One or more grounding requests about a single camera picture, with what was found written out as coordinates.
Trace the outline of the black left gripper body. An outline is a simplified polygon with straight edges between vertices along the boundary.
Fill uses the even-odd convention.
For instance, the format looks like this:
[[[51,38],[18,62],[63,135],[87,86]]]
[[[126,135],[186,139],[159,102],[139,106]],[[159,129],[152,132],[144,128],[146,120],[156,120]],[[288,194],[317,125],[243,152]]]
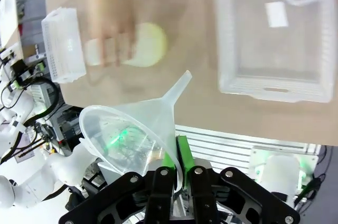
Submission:
[[[11,65],[13,79],[18,82],[26,82],[32,76],[33,70],[29,68],[24,60],[20,59]]]

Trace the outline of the person's right hand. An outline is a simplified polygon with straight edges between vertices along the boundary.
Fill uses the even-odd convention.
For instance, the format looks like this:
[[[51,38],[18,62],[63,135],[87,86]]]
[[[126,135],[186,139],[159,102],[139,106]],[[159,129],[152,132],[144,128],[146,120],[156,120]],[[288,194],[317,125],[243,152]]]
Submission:
[[[86,43],[88,65],[120,65],[133,56],[136,23],[132,15],[92,17],[90,34],[91,39]]]

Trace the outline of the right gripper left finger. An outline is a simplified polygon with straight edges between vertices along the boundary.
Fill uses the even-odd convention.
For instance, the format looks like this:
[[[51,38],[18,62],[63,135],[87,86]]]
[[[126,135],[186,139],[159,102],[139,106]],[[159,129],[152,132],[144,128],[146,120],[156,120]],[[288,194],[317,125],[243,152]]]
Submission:
[[[145,210],[144,223],[169,223],[176,169],[173,161],[154,161],[144,176],[128,172],[63,215],[59,223],[124,223]]]

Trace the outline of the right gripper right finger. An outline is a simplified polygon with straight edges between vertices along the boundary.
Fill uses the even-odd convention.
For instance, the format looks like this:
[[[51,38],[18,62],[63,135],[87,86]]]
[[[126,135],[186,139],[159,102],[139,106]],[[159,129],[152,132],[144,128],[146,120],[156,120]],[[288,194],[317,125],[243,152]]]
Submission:
[[[218,205],[242,223],[299,223],[299,213],[235,167],[217,173],[197,164],[186,136],[177,136],[177,152],[189,187],[196,223],[220,223]]]

